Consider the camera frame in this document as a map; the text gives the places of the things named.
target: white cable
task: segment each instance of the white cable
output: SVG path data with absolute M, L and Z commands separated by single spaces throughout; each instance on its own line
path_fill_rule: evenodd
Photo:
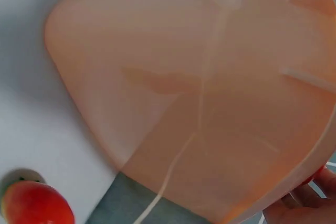
M 145 209 L 145 211 L 136 219 L 136 221 L 133 224 L 141 224 L 141 222 L 147 217 L 147 215 L 152 211 L 152 209 L 156 206 L 156 204 L 159 202 L 159 200 L 162 198 L 162 195 L 164 193 L 164 191 L 166 190 L 167 184 L 170 180 L 170 177 L 172 175 L 172 172 L 175 168 L 175 165 L 177 163 L 177 161 L 179 161 L 180 157 L 182 156 L 182 154 L 184 153 L 184 151 L 187 149 L 187 147 L 189 146 L 189 144 L 191 143 L 191 141 L 195 138 L 196 136 L 196 132 L 194 132 L 193 134 L 191 134 L 191 136 L 189 137 L 189 139 L 184 143 L 184 145 L 182 146 L 181 150 L 179 151 L 179 153 L 174 157 L 173 162 L 170 164 L 166 177 L 164 178 L 163 184 L 160 188 L 160 191 L 158 192 L 158 194 L 156 195 L 156 197 L 153 199 L 153 201 L 147 206 L 147 208 Z
M 261 218 L 260 218 L 258 224 L 263 224 L 263 223 L 264 223 L 264 220 L 265 220 L 265 216 L 264 216 L 264 215 L 261 215 Z

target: red object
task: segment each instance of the red object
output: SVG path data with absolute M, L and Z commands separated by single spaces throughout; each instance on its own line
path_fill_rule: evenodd
M 8 224 L 75 224 L 64 197 L 52 187 L 34 181 L 9 186 L 1 209 Z
M 324 165 L 323 165 L 320 169 L 318 169 L 312 176 L 310 176 L 309 178 L 307 178 L 307 179 L 301 184 L 301 186 L 306 185 L 306 184 L 308 184 L 309 182 L 311 182 L 314 178 L 316 178 L 316 177 L 320 174 L 320 172 L 321 172 L 323 169 L 324 169 Z

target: white table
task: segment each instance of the white table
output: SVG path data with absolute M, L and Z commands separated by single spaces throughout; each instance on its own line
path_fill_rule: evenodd
M 0 177 L 18 167 L 40 172 L 82 224 L 115 173 L 44 49 L 44 20 L 57 1 L 0 0 Z

